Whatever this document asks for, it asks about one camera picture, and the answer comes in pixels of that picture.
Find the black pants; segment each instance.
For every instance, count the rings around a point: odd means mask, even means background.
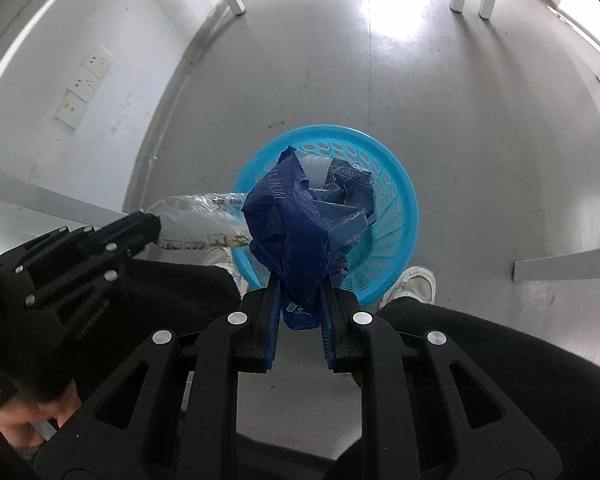
[[[127,301],[107,311],[84,345],[89,350],[76,376],[82,398],[155,330],[196,332],[240,305],[233,280],[219,267],[132,260],[121,279]],[[379,315],[401,332],[445,332],[555,446],[565,466],[561,479],[600,480],[599,367],[510,328],[413,298],[398,298]],[[360,478],[361,466],[358,442],[325,479]]]

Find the power outlet panel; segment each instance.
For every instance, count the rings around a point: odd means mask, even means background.
[[[69,90],[76,94],[80,99],[88,103],[93,98],[96,88],[100,84],[100,79],[96,77],[90,70],[83,65],[80,65],[78,74],[74,82],[69,86]]]
[[[111,56],[101,46],[96,45],[91,49],[90,54],[84,58],[82,65],[102,79],[111,66]]]
[[[86,111],[87,103],[76,94],[67,92],[56,112],[56,117],[75,130],[80,125]]]

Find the transparent plastic packaging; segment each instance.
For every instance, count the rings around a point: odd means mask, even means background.
[[[241,247],[251,240],[240,211],[245,198],[245,193],[167,196],[146,212],[160,217],[163,249]]]

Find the white sneaker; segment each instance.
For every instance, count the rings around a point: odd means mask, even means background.
[[[202,264],[205,266],[214,265],[226,270],[234,279],[235,286],[238,287],[238,292],[240,292],[240,297],[243,297],[247,293],[247,290],[249,290],[249,282],[243,278],[238,267],[235,266],[234,256],[230,248],[214,247],[210,249],[205,259],[202,260]]]
[[[413,266],[405,269],[400,278],[384,294],[380,308],[395,298],[415,298],[421,303],[433,304],[436,299],[436,278],[426,267]]]

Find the blue plastic wrapper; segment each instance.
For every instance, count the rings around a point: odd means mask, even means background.
[[[282,284],[281,307],[293,330],[321,325],[320,286],[346,277],[346,254],[376,220],[372,175],[347,161],[289,146],[247,195],[242,208],[251,254]]]

